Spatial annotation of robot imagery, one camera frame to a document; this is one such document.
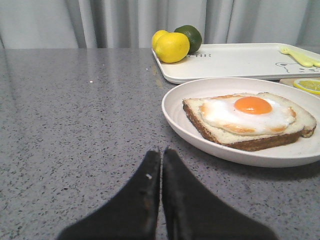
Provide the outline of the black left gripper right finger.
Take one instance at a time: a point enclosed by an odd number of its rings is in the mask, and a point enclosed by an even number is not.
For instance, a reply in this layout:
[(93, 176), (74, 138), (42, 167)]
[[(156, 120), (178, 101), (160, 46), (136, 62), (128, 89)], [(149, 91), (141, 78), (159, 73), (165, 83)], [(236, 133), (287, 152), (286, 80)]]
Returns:
[(267, 226), (211, 193), (167, 148), (162, 164), (162, 204), (170, 240), (275, 240)]

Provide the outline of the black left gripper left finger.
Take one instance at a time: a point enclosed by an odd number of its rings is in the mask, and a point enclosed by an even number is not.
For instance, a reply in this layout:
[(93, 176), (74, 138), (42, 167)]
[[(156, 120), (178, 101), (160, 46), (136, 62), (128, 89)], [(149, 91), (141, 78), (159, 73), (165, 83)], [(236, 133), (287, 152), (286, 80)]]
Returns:
[(60, 240), (153, 240), (160, 202), (161, 156), (146, 153), (127, 184), (105, 205), (65, 228)]

